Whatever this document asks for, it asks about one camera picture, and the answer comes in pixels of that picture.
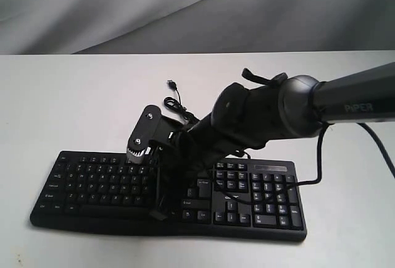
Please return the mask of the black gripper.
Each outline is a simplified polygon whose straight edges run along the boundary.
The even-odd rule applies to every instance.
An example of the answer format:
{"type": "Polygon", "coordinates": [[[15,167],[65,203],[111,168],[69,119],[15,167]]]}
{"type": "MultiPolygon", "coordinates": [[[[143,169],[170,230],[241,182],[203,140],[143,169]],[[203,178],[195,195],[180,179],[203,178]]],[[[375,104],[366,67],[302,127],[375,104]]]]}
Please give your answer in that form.
{"type": "Polygon", "coordinates": [[[179,122],[148,125],[148,145],[157,163],[155,200],[149,215],[168,219],[167,193],[176,193],[198,173],[213,166],[213,127],[199,122],[186,127],[179,122]]]}

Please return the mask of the dark grey Piper robot arm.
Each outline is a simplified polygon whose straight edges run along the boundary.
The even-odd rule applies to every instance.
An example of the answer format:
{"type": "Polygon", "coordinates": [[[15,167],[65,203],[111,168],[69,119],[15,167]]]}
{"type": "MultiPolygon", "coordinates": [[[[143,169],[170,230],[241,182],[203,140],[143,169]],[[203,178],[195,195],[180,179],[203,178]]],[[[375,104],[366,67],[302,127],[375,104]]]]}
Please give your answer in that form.
{"type": "Polygon", "coordinates": [[[257,88],[232,83],[204,118],[181,108],[185,122],[160,130],[157,197],[150,211],[155,219],[170,217],[185,181],[228,155],[242,156],[273,140],[322,140],[337,123],[368,129],[371,122],[394,120],[393,63],[328,82],[285,73],[266,79],[248,69],[242,76],[257,88]]]}

